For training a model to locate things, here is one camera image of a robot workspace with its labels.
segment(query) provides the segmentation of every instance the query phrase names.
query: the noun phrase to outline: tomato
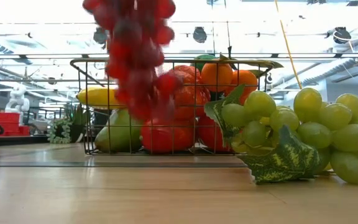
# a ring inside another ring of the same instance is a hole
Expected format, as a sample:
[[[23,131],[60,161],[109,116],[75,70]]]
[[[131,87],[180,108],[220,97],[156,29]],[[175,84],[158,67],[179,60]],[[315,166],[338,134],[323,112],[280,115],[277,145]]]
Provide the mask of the tomato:
[[[210,148],[211,151],[214,151],[214,148],[216,152],[231,151],[229,147],[223,147],[221,128],[218,124],[215,123],[214,120],[204,115],[199,118],[197,126],[197,136],[200,138],[201,143],[204,144],[206,147]]]
[[[203,106],[210,98],[209,91],[203,86],[184,86],[175,93],[175,119],[190,120],[195,115],[204,115]]]
[[[195,136],[193,121],[147,121],[140,134],[142,144],[152,154],[172,153],[185,151],[194,146]]]

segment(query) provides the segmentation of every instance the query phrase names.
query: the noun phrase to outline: white sculpture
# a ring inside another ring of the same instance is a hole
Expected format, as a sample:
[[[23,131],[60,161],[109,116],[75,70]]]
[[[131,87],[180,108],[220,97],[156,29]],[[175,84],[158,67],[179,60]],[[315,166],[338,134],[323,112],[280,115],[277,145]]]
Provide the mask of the white sculpture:
[[[19,125],[23,125],[23,112],[30,109],[30,101],[24,98],[24,93],[27,91],[24,85],[18,85],[11,91],[11,99],[5,106],[6,113],[19,113]]]

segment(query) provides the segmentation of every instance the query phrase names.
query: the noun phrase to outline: bunch of red grapes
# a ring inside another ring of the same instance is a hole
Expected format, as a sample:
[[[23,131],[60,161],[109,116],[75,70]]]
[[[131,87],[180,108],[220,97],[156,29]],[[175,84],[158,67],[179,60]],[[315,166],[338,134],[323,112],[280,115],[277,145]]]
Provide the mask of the bunch of red grapes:
[[[175,34],[166,19],[175,12],[172,0],[84,0],[83,7],[109,31],[106,73],[118,80],[115,97],[137,119],[173,116],[173,94],[183,85],[175,73],[157,76],[162,46]]]

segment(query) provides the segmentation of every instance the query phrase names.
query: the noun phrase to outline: bunch of green grapes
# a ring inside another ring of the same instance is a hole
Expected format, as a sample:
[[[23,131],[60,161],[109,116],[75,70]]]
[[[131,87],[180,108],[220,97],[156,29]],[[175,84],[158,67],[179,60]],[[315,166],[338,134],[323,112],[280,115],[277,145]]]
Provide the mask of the bunch of green grapes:
[[[225,105],[222,116],[227,124],[242,127],[232,140],[236,152],[269,153],[280,142],[278,131],[287,125],[294,136],[318,150],[321,163],[315,174],[333,169],[342,180],[358,184],[358,96],[343,94],[330,104],[318,91],[304,88],[291,110],[276,105],[265,92],[254,91],[244,105]]]

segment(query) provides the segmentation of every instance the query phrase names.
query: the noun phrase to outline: banana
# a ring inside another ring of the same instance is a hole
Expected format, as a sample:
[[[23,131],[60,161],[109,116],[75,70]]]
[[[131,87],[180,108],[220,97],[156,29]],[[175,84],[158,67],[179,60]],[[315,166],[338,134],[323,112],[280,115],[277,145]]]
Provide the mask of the banana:
[[[104,87],[88,87],[87,90],[81,90],[76,98],[83,105],[88,105],[92,108],[106,110],[108,107],[110,110],[123,108],[124,105],[119,105],[118,101],[114,97],[115,89],[107,89]]]

